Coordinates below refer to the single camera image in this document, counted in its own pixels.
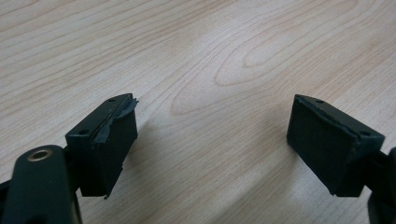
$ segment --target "wooden table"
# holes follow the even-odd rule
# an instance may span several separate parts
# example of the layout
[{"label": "wooden table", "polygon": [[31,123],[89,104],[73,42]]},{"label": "wooden table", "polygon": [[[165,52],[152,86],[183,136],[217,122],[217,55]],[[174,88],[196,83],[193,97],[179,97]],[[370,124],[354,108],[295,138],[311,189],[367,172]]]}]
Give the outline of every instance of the wooden table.
[{"label": "wooden table", "polygon": [[396,1],[1,1],[0,182],[132,92],[139,136],[85,223],[368,223],[286,142],[296,93],[396,146]]}]

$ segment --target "cracked plastic piece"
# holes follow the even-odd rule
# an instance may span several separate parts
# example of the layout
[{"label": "cracked plastic piece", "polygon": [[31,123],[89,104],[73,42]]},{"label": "cracked plastic piece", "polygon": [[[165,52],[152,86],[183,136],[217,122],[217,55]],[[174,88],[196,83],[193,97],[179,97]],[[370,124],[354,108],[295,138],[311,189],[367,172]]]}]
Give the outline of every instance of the cracked plastic piece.
[{"label": "cracked plastic piece", "polygon": [[83,196],[109,195],[137,137],[132,94],[106,100],[66,135]]}]

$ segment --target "metal ring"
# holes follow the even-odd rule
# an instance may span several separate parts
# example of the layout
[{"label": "metal ring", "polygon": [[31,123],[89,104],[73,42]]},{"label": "metal ring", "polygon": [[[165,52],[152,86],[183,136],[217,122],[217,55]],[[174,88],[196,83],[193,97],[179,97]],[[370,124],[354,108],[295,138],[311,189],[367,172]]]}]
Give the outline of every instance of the metal ring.
[{"label": "metal ring", "polygon": [[36,152],[33,152],[27,158],[28,161],[43,161],[44,159],[50,157],[52,155],[51,149],[40,149]]}]

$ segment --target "light wood surface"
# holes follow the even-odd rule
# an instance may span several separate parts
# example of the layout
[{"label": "light wood surface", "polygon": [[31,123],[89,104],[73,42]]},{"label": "light wood surface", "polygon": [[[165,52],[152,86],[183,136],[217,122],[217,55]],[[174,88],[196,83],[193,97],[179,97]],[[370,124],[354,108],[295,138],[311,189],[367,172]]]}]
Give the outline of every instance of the light wood surface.
[{"label": "light wood surface", "polygon": [[396,146],[396,1],[1,1],[0,181],[105,99],[139,136],[85,223],[368,223],[287,145],[295,93]]}]

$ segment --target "black plastic part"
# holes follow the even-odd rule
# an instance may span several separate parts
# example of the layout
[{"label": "black plastic part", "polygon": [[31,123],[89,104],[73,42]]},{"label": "black plastic part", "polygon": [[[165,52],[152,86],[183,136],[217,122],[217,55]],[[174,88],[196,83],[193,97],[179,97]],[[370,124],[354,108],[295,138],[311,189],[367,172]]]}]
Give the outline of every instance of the black plastic part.
[{"label": "black plastic part", "polygon": [[37,147],[17,159],[2,223],[81,223],[61,147]]},{"label": "black plastic part", "polygon": [[116,184],[137,137],[136,104],[131,93],[108,99],[66,135],[83,196],[108,196]]},{"label": "black plastic part", "polygon": [[379,152],[384,135],[332,105],[295,95],[288,142],[330,194],[359,197],[364,166]]},{"label": "black plastic part", "polygon": [[10,180],[0,184],[0,220],[4,213],[4,206],[6,205],[6,197],[8,194]]},{"label": "black plastic part", "polygon": [[394,207],[390,187],[390,166],[393,162],[383,152],[370,155],[364,167],[364,184],[373,192],[376,200]]},{"label": "black plastic part", "polygon": [[381,157],[376,165],[377,168],[372,171],[373,174],[377,170],[375,176],[380,177],[371,181],[377,183],[377,188],[382,187],[382,189],[374,189],[368,202],[371,224],[396,223],[396,148],[392,149],[389,156],[384,154]]}]

